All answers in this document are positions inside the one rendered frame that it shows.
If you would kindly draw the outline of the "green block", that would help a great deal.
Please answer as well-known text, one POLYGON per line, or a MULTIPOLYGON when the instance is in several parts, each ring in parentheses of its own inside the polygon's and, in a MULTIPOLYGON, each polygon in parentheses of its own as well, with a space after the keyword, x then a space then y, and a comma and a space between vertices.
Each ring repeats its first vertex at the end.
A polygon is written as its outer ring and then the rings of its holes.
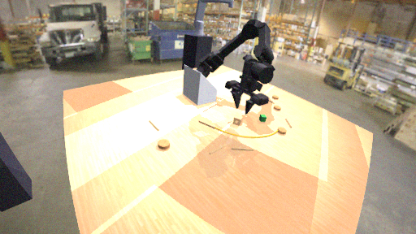
POLYGON ((260 122, 266 122, 267 117, 265 115, 260 115, 259 120, 260 122))

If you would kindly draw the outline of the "light wooden block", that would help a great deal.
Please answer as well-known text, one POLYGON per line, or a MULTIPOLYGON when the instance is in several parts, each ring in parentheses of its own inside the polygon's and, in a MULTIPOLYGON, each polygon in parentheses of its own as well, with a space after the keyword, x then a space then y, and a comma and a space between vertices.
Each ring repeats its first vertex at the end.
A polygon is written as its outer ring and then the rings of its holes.
POLYGON ((241 122, 242 122, 242 119, 243 119, 242 116, 236 115, 234 117, 233 124, 240 126, 241 125, 241 122))

